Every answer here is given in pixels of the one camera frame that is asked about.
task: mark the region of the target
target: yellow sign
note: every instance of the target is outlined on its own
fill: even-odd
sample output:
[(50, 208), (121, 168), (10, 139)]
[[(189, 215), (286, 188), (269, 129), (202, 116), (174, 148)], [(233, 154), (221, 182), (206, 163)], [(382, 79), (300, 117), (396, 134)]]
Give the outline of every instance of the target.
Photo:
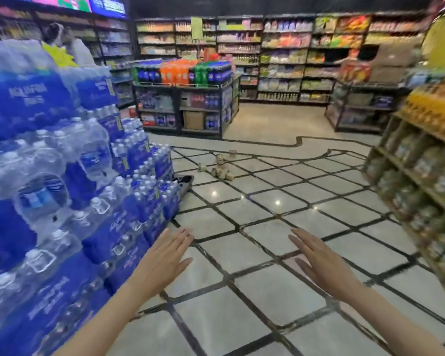
[(202, 18), (191, 17), (191, 38), (193, 40), (202, 39)]
[(77, 64), (72, 60), (72, 56), (68, 55), (64, 48), (59, 48), (56, 45), (50, 46), (45, 43), (42, 43), (42, 45), (43, 49), (51, 55), (59, 67), (77, 67)]

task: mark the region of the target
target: hand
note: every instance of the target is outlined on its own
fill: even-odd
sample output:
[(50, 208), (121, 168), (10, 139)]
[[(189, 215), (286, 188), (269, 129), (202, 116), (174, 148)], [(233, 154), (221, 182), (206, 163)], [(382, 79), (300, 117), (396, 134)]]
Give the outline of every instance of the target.
[(142, 257), (127, 281), (141, 295), (142, 303), (163, 291), (193, 261), (190, 257), (180, 262), (194, 240), (189, 233), (183, 227), (175, 235), (165, 229)]
[(351, 296), (364, 289), (351, 268), (321, 239), (305, 230), (291, 229), (297, 236), (289, 239), (303, 252), (310, 265), (298, 258), (295, 262), (311, 280), (335, 299), (348, 302)]

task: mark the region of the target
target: finger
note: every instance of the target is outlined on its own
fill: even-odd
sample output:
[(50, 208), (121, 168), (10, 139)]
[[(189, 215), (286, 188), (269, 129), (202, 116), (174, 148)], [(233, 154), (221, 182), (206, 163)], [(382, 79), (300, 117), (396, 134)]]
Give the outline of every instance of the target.
[(171, 247), (173, 250), (177, 250), (178, 247), (183, 243), (183, 241), (186, 239), (186, 237), (190, 234), (190, 229), (186, 229), (184, 227), (181, 227), (177, 234), (176, 237), (173, 239), (173, 242), (171, 244)]
[(314, 237), (309, 232), (303, 229), (290, 229), (299, 239), (303, 241), (304, 244), (308, 245), (308, 247), (312, 250), (319, 250), (325, 246), (325, 243), (321, 241), (319, 238)]
[(313, 250), (310, 249), (308, 245), (303, 243), (301, 239), (295, 237), (294, 235), (289, 235), (289, 239), (299, 248), (300, 251), (302, 251), (303, 255), (305, 255), (309, 261), (314, 258)]
[(182, 262), (179, 263), (177, 267), (177, 275), (175, 276), (175, 279), (190, 265), (190, 263), (193, 261), (193, 257), (188, 257), (187, 259), (184, 259)]
[(316, 283), (316, 274), (314, 273), (314, 270), (311, 268), (311, 266), (303, 261), (300, 257), (296, 258), (295, 262), (298, 266), (300, 266), (300, 269), (302, 269), (302, 271)]
[(183, 257), (184, 253), (186, 252), (186, 250), (188, 250), (188, 247), (190, 247), (190, 245), (194, 239), (195, 239), (195, 237), (193, 235), (189, 235), (183, 240), (183, 242), (177, 249), (177, 259), (178, 260), (180, 260)]
[(166, 240), (170, 237), (170, 229), (166, 228), (163, 230), (162, 233), (160, 233), (160, 236), (156, 238), (155, 243), (153, 244), (153, 248), (157, 249), (161, 246), (163, 246), (163, 244), (166, 243)]

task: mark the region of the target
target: tiled floor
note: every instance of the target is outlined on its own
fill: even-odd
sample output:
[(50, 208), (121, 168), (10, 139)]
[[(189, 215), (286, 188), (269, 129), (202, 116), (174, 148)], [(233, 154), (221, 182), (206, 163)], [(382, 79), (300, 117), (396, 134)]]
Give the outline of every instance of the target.
[[(187, 255), (194, 261), (142, 306), (110, 356), (388, 355), (356, 311), (327, 300), (297, 266), (290, 227), (325, 240), (359, 280), (445, 343), (445, 293), (362, 178), (366, 149), (329, 140), (255, 148), (155, 138), (177, 146), (175, 170), (195, 176), (171, 225), (193, 229)], [(239, 152), (234, 158), (231, 148)], [(217, 153), (230, 160), (233, 181), (195, 170)]]

